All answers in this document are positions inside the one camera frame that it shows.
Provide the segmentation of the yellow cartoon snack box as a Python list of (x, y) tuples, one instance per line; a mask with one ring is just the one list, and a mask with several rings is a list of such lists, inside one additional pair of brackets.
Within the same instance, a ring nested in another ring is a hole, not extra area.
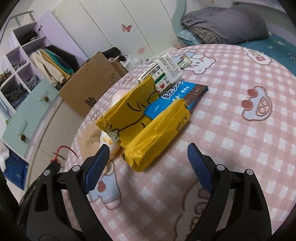
[(191, 117), (184, 99), (176, 99), (155, 118), (144, 111), (158, 100), (152, 77), (128, 92), (96, 125), (124, 152), (122, 158), (137, 172), (144, 171), (173, 141)]

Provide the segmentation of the blue snack wrapper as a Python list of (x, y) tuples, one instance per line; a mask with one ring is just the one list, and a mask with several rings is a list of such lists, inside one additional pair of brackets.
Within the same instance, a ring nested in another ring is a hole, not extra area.
[(207, 91), (207, 85), (179, 81), (151, 103), (145, 109), (144, 114), (153, 120), (177, 99), (184, 99), (188, 109), (191, 110), (195, 103), (198, 102)]

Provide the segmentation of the blue plastic package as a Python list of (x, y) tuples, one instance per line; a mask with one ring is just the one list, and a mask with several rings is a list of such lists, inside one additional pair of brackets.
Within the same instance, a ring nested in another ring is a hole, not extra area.
[(9, 157), (5, 160), (6, 170), (4, 176), (17, 187), (25, 190), (26, 177), (29, 164), (21, 157), (9, 150)]

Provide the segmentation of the beige cloth scrap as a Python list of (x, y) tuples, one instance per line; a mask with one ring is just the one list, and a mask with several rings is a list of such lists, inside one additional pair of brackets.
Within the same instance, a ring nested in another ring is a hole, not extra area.
[(83, 161), (94, 156), (99, 150), (101, 132), (102, 130), (96, 125), (89, 125), (82, 131), (78, 144)]

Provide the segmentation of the teal drawer unit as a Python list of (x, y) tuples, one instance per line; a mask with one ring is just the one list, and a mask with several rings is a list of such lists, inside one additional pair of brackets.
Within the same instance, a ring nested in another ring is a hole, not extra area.
[(57, 95), (58, 90), (45, 78), (29, 93), (13, 114), (2, 140), (19, 156), (28, 159), (33, 135)]

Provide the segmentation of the pink checkered tablecloth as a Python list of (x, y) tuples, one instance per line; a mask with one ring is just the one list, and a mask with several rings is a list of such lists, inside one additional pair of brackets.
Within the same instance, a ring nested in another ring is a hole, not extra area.
[(117, 155), (90, 194), (112, 240), (185, 240), (210, 194), (187, 158), (194, 143), (231, 171), (254, 171), (267, 202), (271, 240), (295, 240), (295, 68), (262, 51), (199, 45), (187, 55), (186, 82), (208, 90), (177, 137), (144, 172)]

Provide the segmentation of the tall brown cardboard box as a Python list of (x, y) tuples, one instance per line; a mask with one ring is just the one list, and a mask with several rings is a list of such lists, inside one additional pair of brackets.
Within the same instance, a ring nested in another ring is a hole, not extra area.
[(100, 97), (126, 73), (119, 61), (111, 63), (98, 52), (71, 76), (59, 95), (77, 114), (86, 117)]

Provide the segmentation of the hanging beige jacket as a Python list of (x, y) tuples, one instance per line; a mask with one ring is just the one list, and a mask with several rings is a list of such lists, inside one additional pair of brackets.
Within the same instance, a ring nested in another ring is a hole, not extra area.
[(29, 59), (54, 87), (58, 84), (63, 85), (70, 78), (70, 75), (48, 57), (48, 54), (42, 49), (30, 54)]

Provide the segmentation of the white medicine box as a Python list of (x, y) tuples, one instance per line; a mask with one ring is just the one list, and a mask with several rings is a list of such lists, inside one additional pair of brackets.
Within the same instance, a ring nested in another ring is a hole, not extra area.
[(175, 63), (170, 53), (166, 53), (155, 60), (138, 78), (141, 83), (148, 77), (152, 77), (159, 94), (165, 92), (168, 88), (182, 79), (183, 72)]

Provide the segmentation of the purple open shelf wardrobe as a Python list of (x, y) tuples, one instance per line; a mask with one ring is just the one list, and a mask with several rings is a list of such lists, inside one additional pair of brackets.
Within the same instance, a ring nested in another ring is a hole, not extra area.
[(59, 60), (66, 59), (48, 47), (67, 53), (78, 66), (84, 64), (87, 56), (50, 11), (38, 21), (12, 30), (10, 40), (12, 48), (3, 57), (3, 65), (11, 75), (1, 84), (2, 107), (14, 115), (25, 103), (43, 115), (67, 81), (57, 67)]

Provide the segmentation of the white plastic bag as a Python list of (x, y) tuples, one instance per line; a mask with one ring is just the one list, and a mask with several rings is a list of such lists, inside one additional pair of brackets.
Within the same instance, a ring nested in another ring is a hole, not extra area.
[(125, 59), (125, 61), (121, 61), (121, 64), (128, 72), (132, 71), (134, 68), (142, 64), (142, 60), (138, 57), (127, 55), (125, 56)]

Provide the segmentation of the teal bed mattress cover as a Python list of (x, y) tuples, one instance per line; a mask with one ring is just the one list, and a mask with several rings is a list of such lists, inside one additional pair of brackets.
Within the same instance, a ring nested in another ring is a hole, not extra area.
[(267, 39), (253, 40), (238, 45), (266, 54), (295, 75), (295, 46), (280, 36), (270, 33)]

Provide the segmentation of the checked pillow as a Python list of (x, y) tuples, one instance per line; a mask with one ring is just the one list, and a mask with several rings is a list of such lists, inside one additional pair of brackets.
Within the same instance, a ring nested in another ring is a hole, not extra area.
[(212, 31), (200, 27), (184, 29), (177, 34), (177, 38), (186, 46), (220, 43)]

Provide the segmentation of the white sliding wardrobe doors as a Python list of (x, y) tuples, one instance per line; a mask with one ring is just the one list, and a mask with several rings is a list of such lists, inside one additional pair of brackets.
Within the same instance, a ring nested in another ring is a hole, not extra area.
[(118, 48), (145, 60), (180, 48), (164, 1), (62, 1), (52, 11), (87, 57)]

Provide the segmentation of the grey metal stair handrail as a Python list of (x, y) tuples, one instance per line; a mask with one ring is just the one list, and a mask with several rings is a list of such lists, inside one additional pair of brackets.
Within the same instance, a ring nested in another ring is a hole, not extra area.
[(35, 22), (36, 20), (35, 20), (35, 18), (34, 18), (34, 16), (33, 16), (33, 12), (34, 12), (34, 11), (26, 11), (26, 12), (19, 13), (19, 14), (16, 14), (16, 15), (13, 15), (13, 16), (8, 17), (8, 19), (6, 20), (4, 26), (3, 26), (2, 29), (1, 29), (1, 39), (0, 39), (0, 43), (2, 43), (2, 40), (3, 40), (3, 38), (4, 38), (4, 34), (5, 34), (6, 29), (7, 29), (7, 27), (8, 27), (8, 25), (9, 25), (9, 23), (10, 23), (11, 20), (15, 20), (16, 24), (18, 25), (18, 27), (20, 27), (20, 26), (21, 26), (21, 23), (20, 23), (20, 21), (19, 21), (19, 17), (20, 17), (20, 16), (23, 16), (23, 15), (29, 15), (30, 18), (31, 18), (31, 20)]

